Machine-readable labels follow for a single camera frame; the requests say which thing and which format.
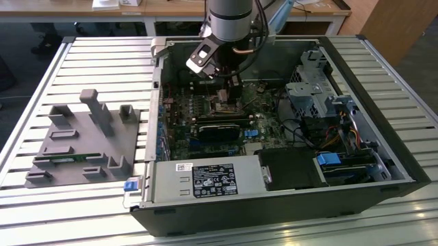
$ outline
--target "blue tab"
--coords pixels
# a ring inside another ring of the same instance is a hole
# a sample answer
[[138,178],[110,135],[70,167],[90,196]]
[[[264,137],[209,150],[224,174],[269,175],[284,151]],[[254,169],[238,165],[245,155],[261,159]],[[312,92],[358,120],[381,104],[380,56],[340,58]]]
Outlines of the blue tab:
[[139,182],[138,181],[126,181],[123,190],[129,191],[138,191],[139,190]]
[[337,153],[321,153],[317,156],[320,165],[338,165],[341,164],[341,159]]

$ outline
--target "warning label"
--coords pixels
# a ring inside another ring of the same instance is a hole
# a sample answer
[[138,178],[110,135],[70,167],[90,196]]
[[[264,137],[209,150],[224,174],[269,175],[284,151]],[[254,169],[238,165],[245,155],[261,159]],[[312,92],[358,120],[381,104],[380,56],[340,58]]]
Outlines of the warning label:
[[193,167],[195,198],[238,194],[233,164]]

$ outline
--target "barcode sticker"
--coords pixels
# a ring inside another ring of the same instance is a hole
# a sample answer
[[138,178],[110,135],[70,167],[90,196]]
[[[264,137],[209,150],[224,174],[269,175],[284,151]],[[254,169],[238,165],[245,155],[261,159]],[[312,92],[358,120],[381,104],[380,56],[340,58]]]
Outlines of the barcode sticker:
[[193,163],[178,163],[177,164],[177,172],[191,171],[193,166],[194,166]]

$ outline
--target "black wire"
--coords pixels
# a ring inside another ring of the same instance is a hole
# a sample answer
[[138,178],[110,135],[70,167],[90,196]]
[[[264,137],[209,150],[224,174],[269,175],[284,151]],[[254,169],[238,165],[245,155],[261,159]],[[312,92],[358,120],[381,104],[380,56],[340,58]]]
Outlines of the black wire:
[[205,23],[208,21],[208,0],[205,0]]
[[258,47],[262,45],[262,42],[264,42],[264,32],[265,32],[265,23],[262,23],[262,26],[261,26],[261,40],[260,40],[260,45],[258,45]]
[[261,13],[261,16],[262,16],[262,21],[265,22],[265,28],[266,28],[266,36],[265,36],[265,39],[261,43],[261,45],[254,49],[256,51],[256,55],[253,56],[250,62],[246,63],[246,65],[244,67],[241,67],[236,72],[230,73],[230,74],[216,74],[214,76],[216,77],[220,77],[220,78],[230,78],[233,76],[237,76],[240,75],[246,69],[249,69],[249,67],[253,65],[253,63],[256,62],[256,60],[258,59],[258,56],[260,56],[260,50],[262,49],[262,47],[265,46],[266,44],[266,41],[268,41],[268,38],[269,38],[269,25],[268,25],[268,19],[266,19],[266,14],[265,14],[265,11],[264,11],[264,7],[262,7],[262,4],[261,4],[261,0],[256,0],[256,3],[257,3],[257,6],[258,6],[258,10],[260,10],[260,13]]
[[312,12],[313,12],[313,11],[309,11],[309,10],[301,9],[301,8],[298,8],[298,7],[294,7],[294,9],[298,9],[298,10],[306,12],[306,13],[312,13]]
[[261,0],[256,0],[256,3],[257,3],[257,5],[258,5],[260,14],[261,14],[261,16],[262,16],[262,22],[264,22],[265,29],[266,29],[265,39],[264,39],[264,41],[261,42],[261,45],[254,49],[254,52],[258,52],[258,51],[264,48],[264,46],[265,46],[265,44],[266,44],[266,41],[268,41],[268,39],[269,39],[269,23],[268,23],[266,13],[265,13],[265,9],[264,9],[264,7],[262,7]]
[[305,138],[302,135],[300,135],[296,130],[300,128],[297,128],[296,130],[290,129],[285,124],[282,125],[285,127],[285,129],[294,135],[294,137],[297,136],[300,139],[302,139],[305,141],[305,144],[309,146],[309,148],[316,149],[316,150],[321,150],[321,148],[318,146],[314,145],[313,142],[310,142],[310,140],[308,138]]
[[306,6],[305,6],[300,1],[296,1],[296,3],[298,3],[298,4],[302,5],[302,7],[304,7],[304,9],[300,9],[300,10],[304,10],[304,12],[305,12],[305,15],[306,15],[305,23],[306,23],[306,22],[308,22],[308,12],[312,13],[312,11],[308,11],[308,10],[306,10]]
[[297,127],[297,128],[294,129],[294,133],[293,133],[293,134],[294,134],[293,143],[292,143],[293,146],[294,146],[296,143],[297,143],[297,141],[296,141],[296,140],[297,140],[296,137],[297,137],[297,130],[298,130],[298,129],[301,129],[301,127]]
[[264,10],[268,10],[268,8],[273,6],[273,4],[276,3],[276,1],[277,1],[277,0],[273,0],[273,1],[272,1],[272,2],[264,7]]

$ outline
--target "cable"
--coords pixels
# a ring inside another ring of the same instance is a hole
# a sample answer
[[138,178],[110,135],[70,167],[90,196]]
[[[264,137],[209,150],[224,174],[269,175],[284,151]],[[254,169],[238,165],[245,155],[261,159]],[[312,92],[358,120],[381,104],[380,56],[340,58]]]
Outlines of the cable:
[[305,9],[301,9],[301,8],[297,8],[297,7],[294,7],[294,9],[301,10],[301,11],[304,11],[306,13],[313,13],[313,11],[309,11],[309,10],[305,10]]
[[[265,23],[262,23],[262,26],[261,26],[261,38],[260,38],[260,46],[262,45],[262,42],[264,42],[264,32],[265,32]],[[257,47],[257,45],[256,45],[256,43],[257,43],[257,37],[254,37],[254,47]]]
[[265,10],[264,10],[262,4],[261,4],[261,0],[256,0],[256,4],[258,6],[258,11],[260,11],[260,14],[261,14],[261,17],[262,17],[262,22],[264,22],[265,29],[266,29],[265,39],[261,42],[261,45],[258,47],[256,47],[254,49],[250,49],[250,50],[240,50],[237,47],[233,47],[234,53],[237,53],[240,55],[250,55],[250,54],[254,54],[257,51],[260,51],[264,48],[264,46],[266,44],[266,41],[269,39],[269,23],[268,23],[266,13],[265,13]]
[[328,146],[333,145],[338,140],[340,140],[340,135],[334,137],[334,139],[332,139],[324,146],[321,146],[321,148],[326,148]]
[[276,1],[277,1],[277,0],[273,0],[273,1],[272,1],[272,2],[264,7],[264,10],[268,10],[268,8],[273,6],[273,4],[276,3]]
[[205,0],[205,23],[208,21],[208,0]]
[[294,146],[296,143],[298,143],[298,142],[301,142],[301,143],[305,144],[305,142],[302,142],[302,141],[298,141],[298,142],[296,141],[296,136],[297,136],[297,130],[298,130],[298,129],[301,129],[301,127],[297,127],[297,128],[294,129],[294,133],[293,133],[293,134],[294,134],[294,138],[293,138],[293,142],[292,142],[292,145],[293,145],[293,146]]
[[305,23],[306,23],[308,22],[308,12],[312,13],[312,11],[306,10],[306,6],[300,1],[296,1],[296,3],[298,3],[304,7],[304,9],[300,9],[300,10],[302,10],[305,12],[305,15],[306,15]]
[[354,136],[357,137],[356,138],[356,145],[357,145],[358,149],[361,149],[361,136],[360,136],[360,132],[354,128],[350,128],[350,132],[353,132],[354,133]]
[[254,101],[256,101],[256,99],[258,99],[258,97],[256,97],[244,107],[242,107],[242,109],[245,109]]
[[[261,16],[262,16],[262,20],[265,22],[265,27],[266,27],[266,30],[268,30],[266,31],[266,38],[264,39],[261,45],[256,48],[256,51],[260,51],[262,49],[262,47],[265,46],[266,40],[269,38],[269,25],[268,25],[268,19],[266,19],[266,14],[265,14],[264,7],[262,7],[262,4],[261,4],[261,0],[256,0],[256,3],[257,3],[257,6],[258,6]],[[240,75],[246,69],[249,69],[249,67],[253,65],[253,63],[258,59],[260,52],[254,52],[254,53],[256,53],[256,55],[253,56],[250,61],[236,72],[233,72],[230,74],[216,74],[214,76],[218,77],[218,78],[230,78],[233,76]]]
[[0,97],[0,100],[5,100],[5,99],[15,99],[15,98],[30,98],[33,96],[7,96],[7,97]]
[[316,150],[321,150],[318,148],[318,146],[314,145],[313,142],[310,142],[310,140],[308,138],[305,138],[302,135],[300,135],[297,132],[294,132],[294,130],[292,130],[286,125],[282,125],[285,127],[285,129],[294,135],[297,136],[300,139],[302,139],[305,141],[305,144],[312,148],[312,149],[316,149]]
[[337,128],[337,126],[329,127],[328,131],[326,131],[326,140],[329,139],[329,133],[330,133],[330,129]]

